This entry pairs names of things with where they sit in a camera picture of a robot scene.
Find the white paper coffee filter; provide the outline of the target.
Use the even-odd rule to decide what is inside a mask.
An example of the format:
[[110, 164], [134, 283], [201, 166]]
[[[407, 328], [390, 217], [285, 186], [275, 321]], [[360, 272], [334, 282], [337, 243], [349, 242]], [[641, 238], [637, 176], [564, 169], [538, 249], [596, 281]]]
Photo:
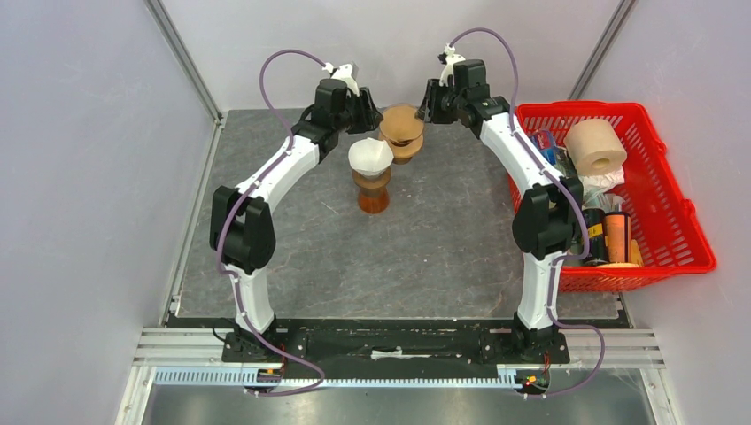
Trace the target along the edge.
[[351, 169], [368, 178], [383, 174], [393, 160], [390, 145], [370, 137], [353, 143], [348, 151]]

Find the brown paper coffee filter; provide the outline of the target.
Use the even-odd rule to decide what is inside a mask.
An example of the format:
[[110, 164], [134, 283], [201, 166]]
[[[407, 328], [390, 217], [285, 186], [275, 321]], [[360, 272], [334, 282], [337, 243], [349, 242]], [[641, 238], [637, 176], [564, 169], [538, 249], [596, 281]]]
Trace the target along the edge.
[[416, 117], [418, 109], [410, 104], [397, 104], [383, 112], [379, 129], [393, 142], [406, 142], [418, 138], [424, 130], [424, 122]]

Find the light wooden ring holder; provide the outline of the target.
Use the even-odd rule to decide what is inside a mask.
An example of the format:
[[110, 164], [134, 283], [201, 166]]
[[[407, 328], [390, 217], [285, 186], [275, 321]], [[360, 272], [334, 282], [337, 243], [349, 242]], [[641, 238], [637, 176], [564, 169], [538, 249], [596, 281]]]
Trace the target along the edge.
[[424, 143], [424, 138], [422, 136], [404, 143], [396, 143], [385, 136], [383, 137], [383, 140], [387, 142], [388, 146], [391, 148], [393, 155], [392, 163], [396, 165], [404, 165], [410, 162], [422, 149]]

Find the dark wooden ring holder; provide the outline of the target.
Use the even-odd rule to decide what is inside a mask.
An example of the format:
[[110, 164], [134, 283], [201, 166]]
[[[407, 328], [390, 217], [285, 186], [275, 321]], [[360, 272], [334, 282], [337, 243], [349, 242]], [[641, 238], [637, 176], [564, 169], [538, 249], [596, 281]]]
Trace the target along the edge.
[[386, 190], [386, 186], [391, 180], [391, 170], [390, 168], [386, 168], [381, 174], [370, 177], [357, 171], [352, 171], [352, 178], [354, 184], [360, 190], [383, 191]]

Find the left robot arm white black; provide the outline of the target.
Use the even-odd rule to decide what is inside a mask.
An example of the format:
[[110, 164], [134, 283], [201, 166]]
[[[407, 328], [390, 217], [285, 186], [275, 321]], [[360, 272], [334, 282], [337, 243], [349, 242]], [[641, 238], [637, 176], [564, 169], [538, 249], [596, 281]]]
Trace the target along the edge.
[[276, 335], [267, 331], [275, 321], [267, 289], [267, 264], [276, 248], [275, 208], [337, 147], [341, 134], [373, 131], [382, 119], [369, 88], [323, 79], [279, 150], [245, 181], [214, 191], [209, 243], [218, 272], [230, 279], [236, 325], [247, 333], [244, 350], [255, 360], [272, 359], [278, 348]]

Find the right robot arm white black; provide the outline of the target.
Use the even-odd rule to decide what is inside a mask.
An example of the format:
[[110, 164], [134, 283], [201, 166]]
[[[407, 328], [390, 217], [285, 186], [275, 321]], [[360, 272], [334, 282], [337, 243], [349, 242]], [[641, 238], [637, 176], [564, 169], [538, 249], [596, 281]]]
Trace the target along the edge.
[[428, 81], [415, 116], [431, 124], [459, 121], [470, 129], [521, 196], [512, 234], [523, 253], [523, 294], [508, 344], [520, 361], [532, 362], [562, 344], [556, 302], [563, 257], [581, 231], [583, 185], [543, 157], [504, 97], [492, 97], [484, 61], [447, 53], [439, 61], [444, 69]]

